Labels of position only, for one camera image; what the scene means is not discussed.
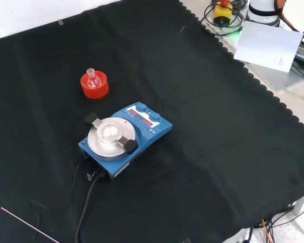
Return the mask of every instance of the black power cable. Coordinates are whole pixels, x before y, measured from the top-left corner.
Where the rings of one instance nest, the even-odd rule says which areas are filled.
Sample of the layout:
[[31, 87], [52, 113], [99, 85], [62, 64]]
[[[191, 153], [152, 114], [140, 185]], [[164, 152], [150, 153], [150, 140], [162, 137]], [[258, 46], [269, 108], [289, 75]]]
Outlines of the black power cable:
[[250, 228], [248, 239], [244, 240], [243, 243], [250, 243], [253, 234], [253, 227]]
[[[240, 10], [243, 9], [246, 6], [245, 1], [244, 0], [235, 0], [233, 2], [230, 2], [232, 4], [232, 8], [230, 8], [228, 6], [221, 5], [218, 2], [219, 2], [218, 0], [212, 0], [211, 4], [207, 6], [207, 8], [204, 11], [204, 17], [201, 19], [201, 24], [202, 24], [203, 20], [205, 19], [210, 25], [215, 26], [215, 27], [219, 27], [219, 28], [222, 28], [222, 27], [225, 27], [225, 28], [238, 28], [238, 29], [236, 29], [234, 31], [231, 31], [231, 32], [228, 32], [228, 33], [223, 33], [223, 34], [212, 33], [212, 34], [217, 35], [217, 36], [226, 36], [226, 35], [234, 34], [236, 32], [241, 31], [242, 30], [242, 26], [241, 25], [242, 25], [243, 21], [245, 21], [245, 18], [240, 13]], [[229, 24], [223, 24], [223, 25], [218, 25], [218, 24], [214, 24], [214, 23], [210, 22], [207, 19], [207, 16], [210, 14], [210, 12], [212, 12], [215, 9], [216, 6], [221, 6], [222, 8], [226, 8], [226, 9], [231, 10], [232, 11], [232, 15], [235, 16], [235, 18], [233, 19], [233, 21], [231, 23], [229, 23]], [[239, 19], [239, 23], [236, 24], [236, 25], [232, 25], [237, 19]]]
[[272, 219], [270, 220], [270, 223], [271, 223], [272, 225], [271, 225], [271, 231], [270, 231], [270, 227], [269, 227], [269, 231], [270, 231], [270, 235], [271, 235], [271, 237], [272, 237], [272, 239], [273, 239], [273, 243], [275, 243], [274, 229], [273, 229], [273, 221], [272, 221]]
[[94, 185], [96, 184], [96, 182], [104, 177], [106, 175], [106, 171], [100, 171], [100, 172], [95, 172], [94, 174], [95, 177], [90, 185], [90, 188], [88, 190], [88, 193], [87, 193], [87, 199], [86, 199], [86, 202], [85, 202], [85, 205], [83, 207], [83, 210], [82, 210], [82, 213], [81, 213], [81, 216], [80, 216], [80, 219], [79, 219], [79, 222], [78, 222], [78, 226], [77, 226], [77, 231], [75, 232], [75, 237], [74, 237], [74, 240], [75, 240], [75, 243], [79, 243], [79, 232], [80, 232], [80, 229], [81, 229], [81, 225], [82, 225], [82, 222], [83, 222], [83, 219], [86, 215], [86, 211], [87, 211], [87, 207], [88, 207], [88, 203], [89, 203], [89, 200], [90, 200], [90, 196], [91, 196], [91, 192], [92, 192], [92, 189], [94, 187]]

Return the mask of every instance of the red led display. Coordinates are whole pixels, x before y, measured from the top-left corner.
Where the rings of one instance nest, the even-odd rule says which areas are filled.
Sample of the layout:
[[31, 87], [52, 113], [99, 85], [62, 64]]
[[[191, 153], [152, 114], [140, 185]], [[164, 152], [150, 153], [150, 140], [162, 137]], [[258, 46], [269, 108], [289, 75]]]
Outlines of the red led display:
[[149, 122], [147, 119], [145, 119], [143, 116], [141, 116], [140, 114], [138, 114], [137, 112], [135, 112], [134, 110], [130, 109], [128, 110], [132, 115], [136, 116], [137, 118], [139, 118], [142, 122], [144, 122], [146, 125], [148, 125], [149, 127], [151, 127], [153, 124], [151, 122]]

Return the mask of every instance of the white paper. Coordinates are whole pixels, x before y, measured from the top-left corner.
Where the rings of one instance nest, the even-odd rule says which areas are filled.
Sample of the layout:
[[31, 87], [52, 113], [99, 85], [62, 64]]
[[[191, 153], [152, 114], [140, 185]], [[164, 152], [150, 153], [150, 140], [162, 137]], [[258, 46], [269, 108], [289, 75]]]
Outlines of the white paper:
[[246, 21], [234, 59], [289, 72], [302, 37], [299, 32]]

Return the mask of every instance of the black plastic part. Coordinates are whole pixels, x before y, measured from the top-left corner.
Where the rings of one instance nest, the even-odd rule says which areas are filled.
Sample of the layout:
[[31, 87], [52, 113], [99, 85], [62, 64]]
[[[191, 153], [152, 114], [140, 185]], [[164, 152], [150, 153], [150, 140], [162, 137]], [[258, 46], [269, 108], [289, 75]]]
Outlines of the black plastic part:
[[249, 5], [249, 10], [251, 13], [253, 13], [255, 15], [265, 16], [265, 17], [280, 15], [283, 12], [283, 9], [277, 9], [275, 11], [261, 11], [261, 10], [255, 9], [251, 5]]
[[132, 154], [138, 148], [138, 142], [136, 140], [128, 140], [124, 144], [124, 149], [128, 154]]
[[99, 118], [99, 117], [97, 116], [97, 114], [94, 113], [94, 112], [92, 112], [92, 113], [90, 113], [89, 116], [87, 116], [87, 117], [85, 118], [85, 123], [92, 126], [92, 123], [93, 123], [96, 119], [98, 119], [98, 118]]

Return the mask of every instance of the red bottle cap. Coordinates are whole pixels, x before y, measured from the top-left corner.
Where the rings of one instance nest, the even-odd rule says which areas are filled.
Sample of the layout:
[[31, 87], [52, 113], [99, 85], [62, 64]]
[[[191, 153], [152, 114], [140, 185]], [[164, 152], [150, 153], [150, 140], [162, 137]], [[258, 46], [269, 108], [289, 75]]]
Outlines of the red bottle cap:
[[103, 72], [95, 71], [95, 74], [100, 77], [101, 84], [99, 87], [93, 89], [88, 86], [88, 74], [82, 76], [81, 78], [81, 86], [83, 89], [83, 93], [90, 99], [98, 99], [105, 96], [108, 93], [109, 86], [107, 82], [107, 77]]

